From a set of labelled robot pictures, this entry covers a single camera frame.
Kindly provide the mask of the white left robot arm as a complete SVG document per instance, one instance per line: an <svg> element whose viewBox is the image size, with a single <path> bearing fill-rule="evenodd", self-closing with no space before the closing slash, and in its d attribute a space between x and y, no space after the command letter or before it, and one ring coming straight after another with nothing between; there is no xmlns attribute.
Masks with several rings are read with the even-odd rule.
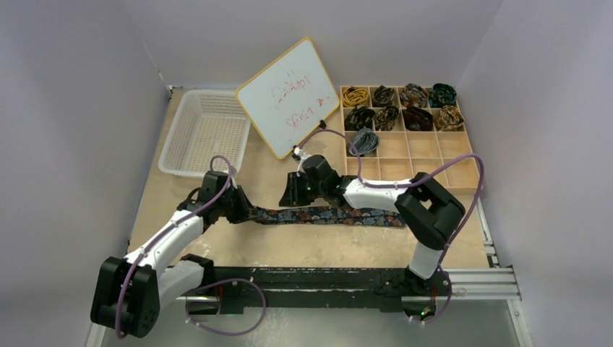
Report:
<svg viewBox="0 0 613 347"><path fill-rule="evenodd" d="M149 240L123 257L100 266L90 320L116 337L145 337L160 312L189 291L205 296L233 279L220 279L214 262L193 254L173 260L220 218L243 223L256 217L254 206L233 172L208 171L200 187L179 203L170 220Z"/></svg>

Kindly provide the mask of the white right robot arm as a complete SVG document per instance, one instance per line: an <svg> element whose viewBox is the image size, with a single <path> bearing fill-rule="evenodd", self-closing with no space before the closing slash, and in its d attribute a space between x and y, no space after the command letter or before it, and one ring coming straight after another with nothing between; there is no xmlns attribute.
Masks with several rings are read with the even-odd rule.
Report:
<svg viewBox="0 0 613 347"><path fill-rule="evenodd" d="M425 172L400 181L365 180L340 175L322 155L302 159L299 169L288 173L279 204L302 207L316 199L333 207L399 214L417 240L406 274L406 285L415 294L434 285L443 253L467 214L465 206Z"/></svg>

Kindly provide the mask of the navy floral patterned tie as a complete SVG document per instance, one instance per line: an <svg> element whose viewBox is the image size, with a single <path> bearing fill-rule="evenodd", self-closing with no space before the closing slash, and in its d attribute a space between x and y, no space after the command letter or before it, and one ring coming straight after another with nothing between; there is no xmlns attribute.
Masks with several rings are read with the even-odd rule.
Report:
<svg viewBox="0 0 613 347"><path fill-rule="evenodd" d="M262 225L349 225L376 227L404 227L406 222L398 213L375 208L335 208L330 206L293 207L271 210L257 207L256 223Z"/></svg>

